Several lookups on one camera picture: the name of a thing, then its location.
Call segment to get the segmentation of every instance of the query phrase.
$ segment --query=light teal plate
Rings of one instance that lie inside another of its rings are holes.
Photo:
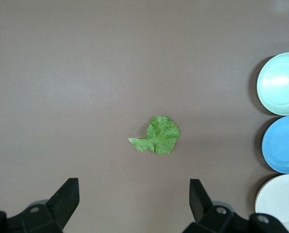
[[[289,115],[289,52],[270,59],[257,80],[261,103],[272,113]]]

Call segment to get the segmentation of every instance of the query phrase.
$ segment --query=white plate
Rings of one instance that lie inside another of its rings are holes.
[[[289,174],[272,178],[262,186],[255,209],[256,213],[274,216],[289,231]]]

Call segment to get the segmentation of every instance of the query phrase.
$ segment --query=plate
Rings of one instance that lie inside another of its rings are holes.
[[[270,59],[257,80],[257,94],[272,113],[289,115],[289,52]]]
[[[275,121],[262,139],[265,161],[274,170],[289,174],[289,116]]]
[[[289,231],[289,174],[272,178],[261,187],[255,209],[274,216]]]

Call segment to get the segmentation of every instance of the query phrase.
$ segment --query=tabletop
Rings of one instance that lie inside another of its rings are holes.
[[[176,233],[193,178],[248,218],[278,175],[257,77],[284,52],[289,0],[0,0],[0,210],[78,177],[65,233]],[[181,131],[170,154],[127,140],[153,116]]]

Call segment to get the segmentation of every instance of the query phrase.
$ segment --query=green leaf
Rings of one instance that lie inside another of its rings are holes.
[[[138,151],[151,150],[155,154],[169,154],[180,136],[178,126],[167,116],[155,116],[149,123],[146,138],[128,138]]]

